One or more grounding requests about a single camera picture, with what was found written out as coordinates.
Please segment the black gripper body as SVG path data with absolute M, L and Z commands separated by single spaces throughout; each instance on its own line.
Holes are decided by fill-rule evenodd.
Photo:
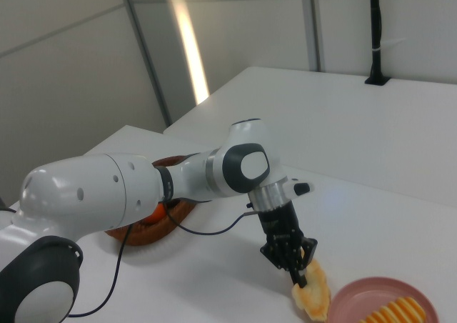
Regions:
M 269 245 L 288 244 L 299 247 L 303 239 L 293 202 L 275 209 L 259 212 L 258 217 Z

